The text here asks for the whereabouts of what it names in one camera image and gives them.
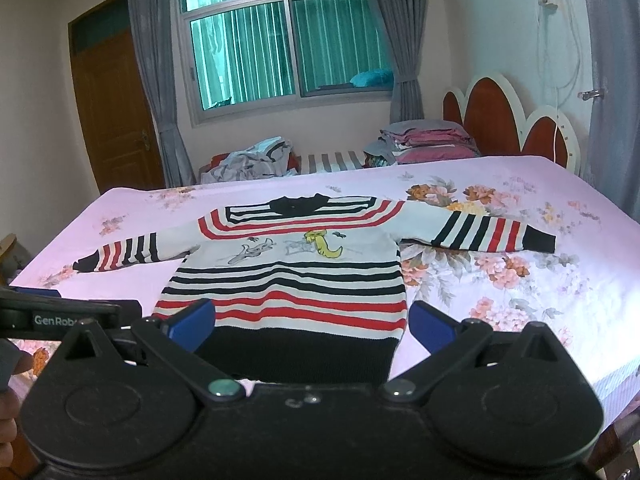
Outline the left hand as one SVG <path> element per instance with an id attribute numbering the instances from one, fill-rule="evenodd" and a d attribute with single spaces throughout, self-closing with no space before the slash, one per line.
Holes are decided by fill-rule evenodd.
<path id="1" fill-rule="evenodd" d="M 21 408 L 21 400 L 11 387 L 2 391 L 0 408 L 0 462 L 1 467 L 6 468 L 13 462 L 12 443 L 17 436 L 16 419 Z"/>

